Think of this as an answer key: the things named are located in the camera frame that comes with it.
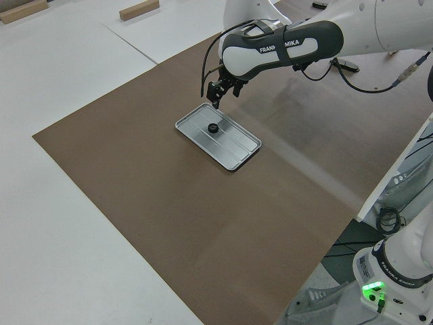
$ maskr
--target wooden block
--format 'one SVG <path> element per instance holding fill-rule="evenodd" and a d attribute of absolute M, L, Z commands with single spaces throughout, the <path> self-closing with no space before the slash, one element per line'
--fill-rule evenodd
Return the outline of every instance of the wooden block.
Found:
<path fill-rule="evenodd" d="M 26 3 L 25 5 L 20 5 L 16 8 L 1 12 L 0 20 L 5 24 L 9 24 L 10 22 L 14 22 L 18 19 L 27 17 L 47 8 L 47 0 L 34 0 L 32 2 Z"/>
<path fill-rule="evenodd" d="M 150 12 L 152 10 L 158 9 L 160 7 L 159 0 L 147 0 L 138 5 L 133 5 L 132 7 L 123 9 L 119 11 L 120 19 L 124 22 Z"/>

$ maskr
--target green light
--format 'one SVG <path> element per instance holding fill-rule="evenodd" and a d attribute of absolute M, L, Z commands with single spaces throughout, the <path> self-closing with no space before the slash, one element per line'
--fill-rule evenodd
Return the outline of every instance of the green light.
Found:
<path fill-rule="evenodd" d="M 366 284 L 365 286 L 363 286 L 363 290 L 364 291 L 371 290 L 371 289 L 374 289 L 374 288 L 377 288 L 377 287 L 381 288 L 381 287 L 383 287 L 383 285 L 384 285 L 383 282 L 378 281 L 378 282 L 374 282 L 374 283 L 371 283 L 371 284 Z"/>

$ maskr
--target brown mat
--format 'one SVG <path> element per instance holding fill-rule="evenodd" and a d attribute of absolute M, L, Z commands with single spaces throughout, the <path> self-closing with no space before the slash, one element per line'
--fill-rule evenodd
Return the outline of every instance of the brown mat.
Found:
<path fill-rule="evenodd" d="M 316 13 L 308 1 L 279 6 Z M 321 83 L 262 73 L 221 103 L 264 144 L 229 173 L 174 128 L 203 102 L 209 43 L 34 138 L 206 325 L 270 325 L 431 113 L 428 71 L 383 95 L 356 93 L 335 71 Z M 357 57 L 354 81 L 387 86 L 417 56 Z"/>

